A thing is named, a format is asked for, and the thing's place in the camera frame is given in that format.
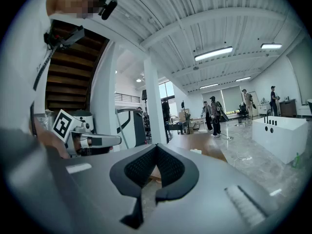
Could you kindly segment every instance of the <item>white bathtub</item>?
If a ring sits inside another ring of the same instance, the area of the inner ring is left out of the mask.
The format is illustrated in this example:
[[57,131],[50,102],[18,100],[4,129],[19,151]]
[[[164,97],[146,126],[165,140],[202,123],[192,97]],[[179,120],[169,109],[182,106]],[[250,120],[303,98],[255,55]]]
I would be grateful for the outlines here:
[[308,138],[308,123],[305,119],[274,116],[269,116],[270,120],[271,124],[264,123],[264,118],[253,120],[253,140],[287,164],[297,153],[300,155],[304,152]]

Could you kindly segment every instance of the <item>white column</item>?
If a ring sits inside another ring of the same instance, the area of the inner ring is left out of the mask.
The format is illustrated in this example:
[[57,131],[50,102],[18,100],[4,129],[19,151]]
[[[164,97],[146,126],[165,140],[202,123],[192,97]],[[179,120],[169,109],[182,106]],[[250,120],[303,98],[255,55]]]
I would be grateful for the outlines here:
[[150,116],[152,143],[166,144],[165,126],[162,116],[162,108],[158,87],[158,75],[155,59],[148,57],[144,60],[144,76]]
[[90,112],[95,119],[96,133],[117,135],[115,115],[116,62],[119,46],[110,41],[102,54],[91,87]]

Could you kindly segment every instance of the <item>marble floor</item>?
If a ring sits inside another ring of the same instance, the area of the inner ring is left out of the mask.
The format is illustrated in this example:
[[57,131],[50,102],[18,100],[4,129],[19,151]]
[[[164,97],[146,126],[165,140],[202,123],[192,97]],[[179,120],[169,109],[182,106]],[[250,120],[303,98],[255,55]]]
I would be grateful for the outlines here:
[[[234,138],[227,139],[226,136],[221,135],[214,141],[230,165],[262,185],[268,193],[281,189],[274,197],[279,205],[284,205],[298,195],[312,171],[312,119],[310,120],[308,121],[309,133],[306,149],[300,156],[300,162],[296,168],[292,167],[292,163],[285,165],[252,140],[251,120],[243,120],[240,124],[235,119],[222,122],[221,132]],[[148,217],[156,207],[155,193],[160,188],[161,184],[153,180],[143,188],[144,217]]]

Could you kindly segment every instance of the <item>metal railing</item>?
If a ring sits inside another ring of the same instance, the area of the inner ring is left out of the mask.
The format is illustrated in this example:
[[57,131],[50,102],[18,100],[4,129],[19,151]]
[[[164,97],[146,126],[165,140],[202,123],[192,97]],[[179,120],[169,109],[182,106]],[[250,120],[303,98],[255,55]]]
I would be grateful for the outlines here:
[[115,93],[115,101],[140,103],[140,97]]

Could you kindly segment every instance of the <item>wooden stair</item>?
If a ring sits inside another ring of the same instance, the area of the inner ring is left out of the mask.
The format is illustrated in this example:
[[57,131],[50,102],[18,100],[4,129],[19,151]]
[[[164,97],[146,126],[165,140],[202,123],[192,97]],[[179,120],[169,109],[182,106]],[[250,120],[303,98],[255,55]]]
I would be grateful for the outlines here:
[[[65,37],[75,27],[54,20],[53,34]],[[85,37],[70,48],[52,55],[45,91],[46,109],[55,112],[89,109],[93,75],[109,40],[87,29],[84,33]]]

